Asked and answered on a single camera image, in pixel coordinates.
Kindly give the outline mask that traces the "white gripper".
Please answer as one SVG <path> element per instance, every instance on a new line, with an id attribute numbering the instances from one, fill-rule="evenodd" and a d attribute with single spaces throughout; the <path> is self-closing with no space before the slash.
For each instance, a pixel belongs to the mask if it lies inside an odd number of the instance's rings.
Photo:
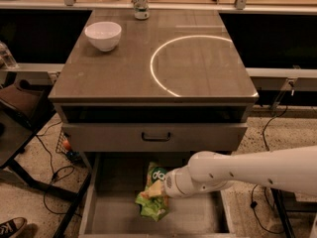
<path id="1" fill-rule="evenodd" d="M 208 170 L 199 170 L 185 166 L 168 172 L 164 182 L 155 181 L 141 193 L 144 198 L 164 196 L 171 198 L 190 197 L 195 194 L 208 193 L 229 188 L 233 183 L 224 178 L 216 178 Z"/>

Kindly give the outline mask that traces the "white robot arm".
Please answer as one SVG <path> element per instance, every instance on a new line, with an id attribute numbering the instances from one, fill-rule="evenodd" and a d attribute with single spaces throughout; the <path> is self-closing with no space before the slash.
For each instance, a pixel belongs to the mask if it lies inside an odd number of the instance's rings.
<path id="1" fill-rule="evenodd" d="M 226 189 L 236 180 L 316 196 L 317 147 L 240 155 L 201 151 L 146 189 L 145 196 L 188 197 Z"/>

